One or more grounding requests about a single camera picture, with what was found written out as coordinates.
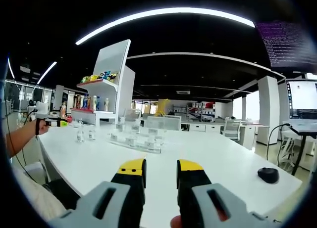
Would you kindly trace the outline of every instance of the monitor screen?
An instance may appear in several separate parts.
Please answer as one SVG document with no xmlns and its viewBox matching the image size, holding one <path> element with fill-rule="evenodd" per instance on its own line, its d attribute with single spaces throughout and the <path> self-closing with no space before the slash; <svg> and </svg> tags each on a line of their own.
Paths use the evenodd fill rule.
<svg viewBox="0 0 317 228">
<path fill-rule="evenodd" d="M 286 81 L 291 119 L 317 119 L 317 81 Z"/>
<path fill-rule="evenodd" d="M 295 67 L 304 72 L 314 71 L 317 65 L 314 41 L 299 24 L 276 21 L 256 26 L 272 68 Z"/>
</svg>

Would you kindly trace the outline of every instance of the curved led light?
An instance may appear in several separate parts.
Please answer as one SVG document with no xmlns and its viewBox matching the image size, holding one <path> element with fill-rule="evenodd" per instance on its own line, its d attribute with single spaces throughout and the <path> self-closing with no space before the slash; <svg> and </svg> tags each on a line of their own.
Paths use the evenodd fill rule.
<svg viewBox="0 0 317 228">
<path fill-rule="evenodd" d="M 14 74 L 13 74 L 13 71 L 12 71 L 12 68 L 11 68 L 11 64 L 10 64 L 9 58 L 8 58 L 8 65 L 9 65 L 9 69 L 10 69 L 10 72 L 11 72 L 12 77 L 13 77 L 13 79 L 15 79 Z"/>
<path fill-rule="evenodd" d="M 87 41 L 89 38 L 92 38 L 94 35 L 97 35 L 98 33 L 101 33 L 104 30 L 110 29 L 116 25 L 126 23 L 131 20 L 140 19 L 148 16 L 154 16 L 154 15 L 160 15 L 160 14 L 172 14 L 172 13 L 191 13 L 191 14 L 207 14 L 207 15 L 213 15 L 218 16 L 222 18 L 227 18 L 231 20 L 238 21 L 240 23 L 249 25 L 253 28 L 255 28 L 254 23 L 248 19 L 242 18 L 240 16 L 229 14 L 226 12 L 213 10 L 213 9 L 203 9 L 203 8 L 191 8 L 191 7 L 175 7 L 175 8 L 164 8 L 164 9 L 154 9 L 149 11 L 144 11 L 137 14 L 132 14 L 127 17 L 117 19 L 111 23 L 108 23 L 106 25 L 103 25 L 102 27 L 92 31 L 91 33 L 87 34 L 80 40 L 76 42 L 76 45 L 80 45 L 83 42 Z"/>
<path fill-rule="evenodd" d="M 44 72 L 44 74 L 40 77 L 39 81 L 36 83 L 37 85 L 42 81 L 42 79 L 46 76 L 46 74 L 57 64 L 57 62 L 53 62 L 49 68 Z"/>
</svg>

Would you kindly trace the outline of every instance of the computer mouse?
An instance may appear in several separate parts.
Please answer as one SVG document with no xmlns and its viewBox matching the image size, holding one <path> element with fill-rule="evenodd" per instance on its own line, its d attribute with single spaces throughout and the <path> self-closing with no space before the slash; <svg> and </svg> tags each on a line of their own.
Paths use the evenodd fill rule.
<svg viewBox="0 0 317 228">
<path fill-rule="evenodd" d="M 276 183 L 279 180 L 278 170 L 274 168 L 262 168 L 258 170 L 258 175 L 267 183 Z"/>
</svg>

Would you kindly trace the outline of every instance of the computer monitor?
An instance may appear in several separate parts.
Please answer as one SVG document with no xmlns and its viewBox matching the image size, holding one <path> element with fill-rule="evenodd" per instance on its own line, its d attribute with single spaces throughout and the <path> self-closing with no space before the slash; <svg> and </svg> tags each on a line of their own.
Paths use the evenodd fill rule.
<svg viewBox="0 0 317 228">
<path fill-rule="evenodd" d="M 287 80 L 290 119 L 317 119 L 317 81 Z"/>
</svg>

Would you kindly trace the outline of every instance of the black ceiling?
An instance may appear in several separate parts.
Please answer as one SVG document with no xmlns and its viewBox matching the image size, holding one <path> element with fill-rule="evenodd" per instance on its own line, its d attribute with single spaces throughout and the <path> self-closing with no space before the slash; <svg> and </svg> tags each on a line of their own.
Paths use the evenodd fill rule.
<svg viewBox="0 0 317 228">
<path fill-rule="evenodd" d="M 100 33 L 80 46 L 75 45 L 94 29 L 140 11 L 202 7 L 233 13 L 253 22 L 298 20 L 284 0 L 8 0 L 7 3 L 10 61 L 16 80 L 26 77 L 36 83 L 33 72 L 42 74 L 57 61 L 41 82 L 50 88 L 57 84 L 76 88 L 82 77 L 92 74 L 99 49 L 125 39 L 131 40 L 128 56 L 212 52 L 269 67 L 255 28 L 196 14 L 169 14 L 131 21 Z M 135 98 L 221 99 L 231 91 L 210 87 L 238 89 L 266 75 L 266 70 L 251 65 L 206 56 L 142 57 L 128 59 L 126 64 L 136 72 Z M 20 66 L 29 67 L 31 74 L 21 72 Z M 176 95 L 176 90 L 183 89 L 190 90 L 191 95 Z"/>
</svg>

